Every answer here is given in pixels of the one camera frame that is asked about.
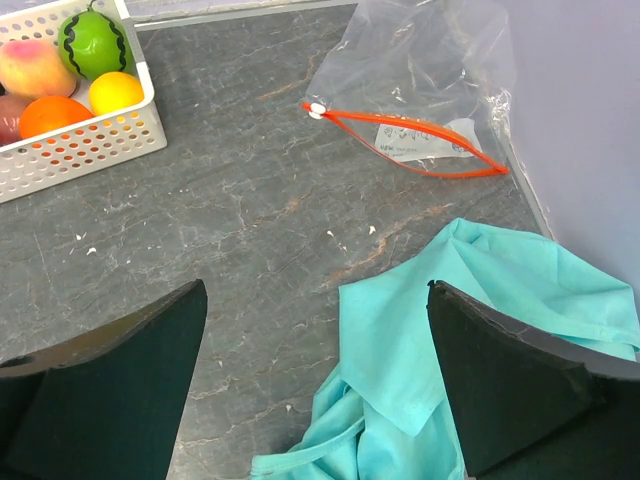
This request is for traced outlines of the white perforated plastic basket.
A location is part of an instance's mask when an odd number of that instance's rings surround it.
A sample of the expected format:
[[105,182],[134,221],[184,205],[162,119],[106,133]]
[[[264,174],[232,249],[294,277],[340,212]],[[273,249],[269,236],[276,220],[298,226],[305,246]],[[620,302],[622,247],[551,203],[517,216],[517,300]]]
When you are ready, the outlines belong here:
[[[89,1],[54,1],[1,15],[1,45],[27,38],[55,44],[62,23],[72,14],[86,10],[88,4]],[[144,100],[1,147],[1,204],[167,146],[154,102],[154,85],[125,2],[97,1],[95,7],[123,27]]]

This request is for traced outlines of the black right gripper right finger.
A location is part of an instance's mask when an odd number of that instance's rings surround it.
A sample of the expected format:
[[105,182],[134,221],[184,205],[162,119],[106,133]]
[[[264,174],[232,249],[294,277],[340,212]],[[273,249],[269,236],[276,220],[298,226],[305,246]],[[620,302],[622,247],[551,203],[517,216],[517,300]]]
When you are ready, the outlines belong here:
[[639,365],[504,315],[443,281],[428,319],[474,479],[636,479]]

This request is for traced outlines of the green toy watermelon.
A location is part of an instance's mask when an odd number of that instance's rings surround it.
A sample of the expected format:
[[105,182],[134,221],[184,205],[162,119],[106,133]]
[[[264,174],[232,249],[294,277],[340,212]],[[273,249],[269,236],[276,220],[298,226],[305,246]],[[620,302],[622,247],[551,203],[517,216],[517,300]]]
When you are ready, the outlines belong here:
[[67,18],[58,30],[58,54],[76,77],[94,81],[110,72],[136,72],[125,28],[96,9],[98,1]]

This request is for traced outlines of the teal cloth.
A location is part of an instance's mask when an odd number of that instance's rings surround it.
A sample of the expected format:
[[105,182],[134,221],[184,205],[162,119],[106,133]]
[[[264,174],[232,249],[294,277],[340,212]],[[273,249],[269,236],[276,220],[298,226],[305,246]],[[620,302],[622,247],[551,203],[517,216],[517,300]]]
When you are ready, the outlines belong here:
[[427,314],[437,280],[572,343],[638,352],[628,284],[541,235],[458,218],[412,259],[340,288],[340,359],[310,425],[289,451],[255,456],[252,478],[464,477]]

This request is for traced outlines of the red toy apple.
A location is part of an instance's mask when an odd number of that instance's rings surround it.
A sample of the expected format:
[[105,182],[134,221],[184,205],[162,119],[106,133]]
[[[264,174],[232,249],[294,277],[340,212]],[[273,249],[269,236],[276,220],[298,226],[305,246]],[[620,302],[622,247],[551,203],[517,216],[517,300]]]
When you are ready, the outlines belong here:
[[0,144],[2,146],[21,139],[20,119],[31,100],[22,96],[5,94],[0,97]]

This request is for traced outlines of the yellow toy lemon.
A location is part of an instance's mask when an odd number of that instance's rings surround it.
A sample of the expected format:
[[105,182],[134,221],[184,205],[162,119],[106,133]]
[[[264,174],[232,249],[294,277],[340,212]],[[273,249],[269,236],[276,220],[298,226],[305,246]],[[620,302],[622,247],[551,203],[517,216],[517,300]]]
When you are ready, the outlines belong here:
[[102,116],[141,103],[144,91],[137,77],[124,72],[108,72],[89,87],[89,103],[95,116]]

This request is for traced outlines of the toy peach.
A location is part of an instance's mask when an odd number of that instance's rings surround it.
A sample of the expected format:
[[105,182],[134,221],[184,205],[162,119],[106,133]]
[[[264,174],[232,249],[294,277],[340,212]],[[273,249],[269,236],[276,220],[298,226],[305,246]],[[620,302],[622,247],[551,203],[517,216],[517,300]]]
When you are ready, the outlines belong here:
[[11,94],[31,99],[70,97],[77,88],[77,80],[52,44],[27,39],[1,46],[1,85]]

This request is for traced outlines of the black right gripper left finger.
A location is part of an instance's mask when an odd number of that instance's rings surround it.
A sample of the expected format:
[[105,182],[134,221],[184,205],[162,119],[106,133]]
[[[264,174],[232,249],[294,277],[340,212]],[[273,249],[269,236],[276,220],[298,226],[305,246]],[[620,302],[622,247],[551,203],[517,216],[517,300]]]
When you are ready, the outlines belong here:
[[1,364],[4,479],[164,479],[208,297],[188,282],[142,309]]

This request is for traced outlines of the toy orange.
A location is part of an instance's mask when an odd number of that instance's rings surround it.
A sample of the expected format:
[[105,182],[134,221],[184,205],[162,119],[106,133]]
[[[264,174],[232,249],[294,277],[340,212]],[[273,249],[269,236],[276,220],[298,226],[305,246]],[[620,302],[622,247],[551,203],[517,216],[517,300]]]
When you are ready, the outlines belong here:
[[19,133],[22,139],[39,136],[94,117],[80,102],[63,96],[46,96],[30,103],[22,112]]

